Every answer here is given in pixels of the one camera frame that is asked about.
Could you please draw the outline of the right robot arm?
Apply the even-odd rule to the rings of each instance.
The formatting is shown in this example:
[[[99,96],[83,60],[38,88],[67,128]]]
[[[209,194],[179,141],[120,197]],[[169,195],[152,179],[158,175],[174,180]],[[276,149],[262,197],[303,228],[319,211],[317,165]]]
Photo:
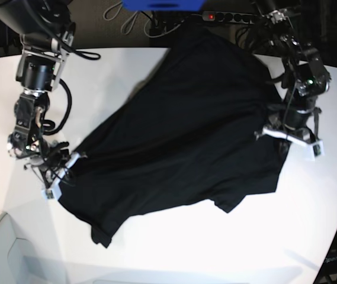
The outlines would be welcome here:
[[[61,183],[70,184],[69,170],[82,157],[70,153],[68,142],[46,141],[66,124],[72,94],[61,75],[70,54],[99,60],[96,53],[72,48],[76,24],[65,1],[0,1],[0,20],[20,36],[21,59],[15,80],[23,88],[14,105],[15,127],[8,136],[8,153],[25,160],[42,181],[47,199],[59,199]],[[46,119],[49,95],[61,86],[67,95],[67,108],[60,124]]]

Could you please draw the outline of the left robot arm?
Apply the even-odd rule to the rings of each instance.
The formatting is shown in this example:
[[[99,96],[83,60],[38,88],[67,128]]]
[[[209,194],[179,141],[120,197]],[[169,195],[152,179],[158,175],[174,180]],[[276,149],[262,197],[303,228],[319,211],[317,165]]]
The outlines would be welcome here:
[[[256,138],[270,136],[314,148],[319,153],[322,141],[318,136],[319,115],[316,105],[319,95],[329,89],[330,73],[319,51],[312,44],[303,44],[291,19],[296,16],[297,1],[252,1],[258,19],[244,43],[247,51],[270,47],[281,58],[284,71],[267,84],[279,83],[287,91],[280,103],[270,103],[271,115]]]

